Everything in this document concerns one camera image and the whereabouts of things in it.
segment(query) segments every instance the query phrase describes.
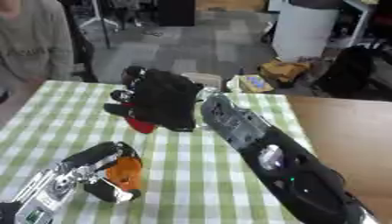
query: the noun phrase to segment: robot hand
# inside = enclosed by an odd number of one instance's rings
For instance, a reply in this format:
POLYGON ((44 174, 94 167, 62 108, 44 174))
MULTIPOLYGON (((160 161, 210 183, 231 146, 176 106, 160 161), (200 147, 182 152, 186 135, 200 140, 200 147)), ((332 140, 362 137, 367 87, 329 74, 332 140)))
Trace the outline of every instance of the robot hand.
POLYGON ((201 114, 303 223, 377 223, 371 212, 345 191, 341 175, 262 117, 238 108, 223 94, 211 95, 201 114))
POLYGON ((97 172, 116 165, 119 158, 134 157, 126 143, 100 143, 74 154, 53 168, 38 172, 11 203, 0 204, 0 224, 48 224, 55 213, 76 192, 78 183, 91 185, 103 181, 112 189, 115 200, 133 200, 140 192, 125 192, 97 172))

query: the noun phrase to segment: chair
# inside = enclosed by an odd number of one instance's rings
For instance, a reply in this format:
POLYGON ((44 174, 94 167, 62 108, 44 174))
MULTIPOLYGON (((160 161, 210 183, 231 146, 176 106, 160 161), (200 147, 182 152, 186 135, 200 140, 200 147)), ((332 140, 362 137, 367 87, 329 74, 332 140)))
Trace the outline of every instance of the chair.
POLYGON ((94 46, 81 33, 79 26, 74 20, 71 12, 71 6, 74 0, 59 0, 66 13, 66 21, 68 22, 71 39, 73 42, 73 63, 83 64, 84 71, 73 73, 72 76, 80 76, 84 82, 98 82, 93 70, 94 46))
POLYGON ((392 65, 392 56, 384 52, 384 47, 392 46, 392 1, 380 0, 369 23, 368 31, 373 34, 374 41, 370 49, 392 65))

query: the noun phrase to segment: table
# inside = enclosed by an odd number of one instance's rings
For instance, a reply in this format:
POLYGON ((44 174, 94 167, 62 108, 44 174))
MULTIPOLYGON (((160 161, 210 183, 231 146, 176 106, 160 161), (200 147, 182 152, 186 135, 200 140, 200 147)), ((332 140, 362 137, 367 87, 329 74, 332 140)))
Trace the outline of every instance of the table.
MULTIPOLYGON (((0 199, 10 200, 39 168, 100 142, 124 141, 142 157, 143 197, 112 205, 80 190, 54 223, 299 223, 211 130, 143 135, 107 114, 102 105, 116 88, 47 81, 0 132, 0 199)), ((284 96, 229 97, 312 150, 284 96)))
MULTIPOLYGON (((382 223, 391 223, 392 104, 298 96, 288 96, 288 100, 318 157, 346 177, 349 189, 382 223)), ((4 114, 0 105, 0 118, 4 114)))

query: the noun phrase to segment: gray floor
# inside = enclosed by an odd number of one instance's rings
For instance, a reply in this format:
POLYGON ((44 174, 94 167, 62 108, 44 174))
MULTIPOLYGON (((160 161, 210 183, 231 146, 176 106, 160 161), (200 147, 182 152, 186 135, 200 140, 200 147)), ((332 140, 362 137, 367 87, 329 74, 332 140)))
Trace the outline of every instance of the gray floor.
POLYGON ((111 34, 113 48, 105 49, 99 25, 87 28, 97 53, 94 67, 101 82, 118 83, 121 71, 140 65, 173 71, 218 74, 228 78, 243 68, 252 74, 274 57, 269 45, 259 42, 270 15, 245 11, 202 11, 194 27, 129 25, 111 34), (161 37, 144 32, 160 32, 161 37))

